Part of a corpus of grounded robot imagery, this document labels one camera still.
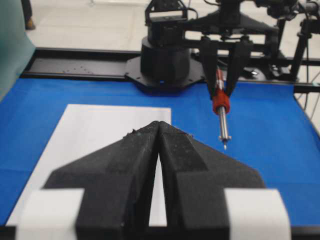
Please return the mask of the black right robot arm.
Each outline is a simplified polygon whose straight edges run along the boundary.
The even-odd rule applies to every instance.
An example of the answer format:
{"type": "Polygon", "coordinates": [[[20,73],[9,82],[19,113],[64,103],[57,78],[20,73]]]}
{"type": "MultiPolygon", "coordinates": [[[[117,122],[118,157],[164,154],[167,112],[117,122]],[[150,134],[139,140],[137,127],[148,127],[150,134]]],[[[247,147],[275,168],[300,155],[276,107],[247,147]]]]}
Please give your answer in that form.
{"type": "Polygon", "coordinates": [[[218,51],[228,51],[226,86],[230,96],[255,49],[250,35],[264,35],[261,51],[277,54],[278,29],[240,11],[239,0],[219,0],[206,16],[188,18],[181,0],[153,0],[145,9],[147,36],[140,56],[129,59],[125,77],[150,88],[180,89],[204,80],[217,95],[218,51]]]}

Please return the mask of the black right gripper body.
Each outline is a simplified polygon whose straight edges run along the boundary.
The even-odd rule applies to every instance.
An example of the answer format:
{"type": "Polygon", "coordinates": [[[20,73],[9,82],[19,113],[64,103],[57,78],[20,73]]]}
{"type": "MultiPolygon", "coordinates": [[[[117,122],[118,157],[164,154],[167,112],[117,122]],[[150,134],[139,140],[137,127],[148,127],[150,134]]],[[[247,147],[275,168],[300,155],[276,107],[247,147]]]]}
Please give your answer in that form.
{"type": "Polygon", "coordinates": [[[225,40],[233,34],[264,35],[266,52],[278,51],[279,29],[241,13],[241,0],[218,0],[218,9],[206,16],[183,23],[186,31],[220,35],[225,40]]]}

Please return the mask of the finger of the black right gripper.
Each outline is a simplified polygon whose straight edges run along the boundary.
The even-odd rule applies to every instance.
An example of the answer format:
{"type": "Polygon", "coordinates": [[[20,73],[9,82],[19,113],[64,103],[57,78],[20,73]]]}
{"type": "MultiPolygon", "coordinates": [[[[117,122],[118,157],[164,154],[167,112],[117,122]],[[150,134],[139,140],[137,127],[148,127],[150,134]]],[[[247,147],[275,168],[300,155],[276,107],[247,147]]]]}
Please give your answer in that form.
{"type": "Polygon", "coordinates": [[[201,38],[199,54],[211,100],[215,96],[217,85],[218,46],[216,40],[209,37],[201,38]]]}
{"type": "Polygon", "coordinates": [[[253,49],[254,43],[252,41],[238,41],[229,50],[226,87],[224,90],[228,97],[231,96],[244,67],[250,61],[253,49]]]}

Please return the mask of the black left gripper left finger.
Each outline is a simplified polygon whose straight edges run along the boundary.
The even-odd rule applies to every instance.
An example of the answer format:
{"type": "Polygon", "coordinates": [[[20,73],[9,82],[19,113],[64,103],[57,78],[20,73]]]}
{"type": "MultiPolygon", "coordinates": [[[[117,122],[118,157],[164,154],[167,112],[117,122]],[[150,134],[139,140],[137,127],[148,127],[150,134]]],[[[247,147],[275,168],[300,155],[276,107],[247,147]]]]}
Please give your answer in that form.
{"type": "Polygon", "coordinates": [[[132,240],[149,225],[159,122],[51,172],[28,198],[18,240],[132,240]]]}

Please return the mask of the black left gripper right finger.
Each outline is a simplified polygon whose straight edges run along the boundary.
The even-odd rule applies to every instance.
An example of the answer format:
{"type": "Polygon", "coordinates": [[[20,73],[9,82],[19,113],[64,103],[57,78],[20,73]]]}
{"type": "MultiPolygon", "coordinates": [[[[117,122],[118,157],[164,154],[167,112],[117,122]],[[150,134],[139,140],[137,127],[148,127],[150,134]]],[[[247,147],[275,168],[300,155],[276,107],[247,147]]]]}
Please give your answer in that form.
{"type": "Polygon", "coordinates": [[[162,121],[159,156],[167,225],[181,240],[289,240],[278,190],[259,172],[162,121]]]}

